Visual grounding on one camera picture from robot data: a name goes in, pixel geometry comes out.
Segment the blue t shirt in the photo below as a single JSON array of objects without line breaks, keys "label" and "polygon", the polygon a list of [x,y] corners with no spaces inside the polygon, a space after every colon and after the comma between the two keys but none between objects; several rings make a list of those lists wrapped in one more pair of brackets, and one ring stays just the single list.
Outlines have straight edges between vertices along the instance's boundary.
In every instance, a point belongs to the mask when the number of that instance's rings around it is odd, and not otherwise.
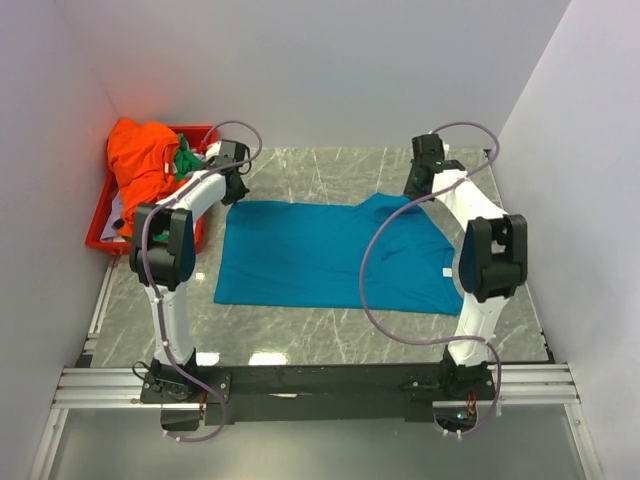
[{"label": "blue t shirt", "polygon": [[226,217],[218,304],[456,316],[454,248],[405,196],[358,205],[242,201]]}]

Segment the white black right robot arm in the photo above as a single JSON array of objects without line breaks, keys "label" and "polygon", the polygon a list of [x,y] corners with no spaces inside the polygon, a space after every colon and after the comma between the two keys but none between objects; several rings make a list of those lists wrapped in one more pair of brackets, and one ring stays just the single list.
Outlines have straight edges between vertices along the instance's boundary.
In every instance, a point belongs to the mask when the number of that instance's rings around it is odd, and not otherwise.
[{"label": "white black right robot arm", "polygon": [[411,140],[413,159],[404,194],[412,200],[436,192],[463,228],[458,278],[464,290],[455,331],[440,362],[439,387],[452,399],[493,387],[486,345],[499,316],[527,277],[527,222],[496,206],[468,178],[457,160],[445,158],[441,138],[433,133]]}]

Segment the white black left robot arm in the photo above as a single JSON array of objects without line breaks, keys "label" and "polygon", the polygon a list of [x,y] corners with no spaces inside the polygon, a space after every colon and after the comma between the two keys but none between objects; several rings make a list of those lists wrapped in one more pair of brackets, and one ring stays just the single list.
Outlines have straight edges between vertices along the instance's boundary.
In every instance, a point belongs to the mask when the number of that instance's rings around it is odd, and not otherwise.
[{"label": "white black left robot arm", "polygon": [[142,203],[134,215],[129,265],[149,299],[155,350],[144,377],[145,391],[179,402],[200,393],[196,349],[188,326],[187,282],[196,261],[195,226],[214,204],[245,197],[242,165],[249,147],[218,140],[205,147],[204,166],[167,198]]}]

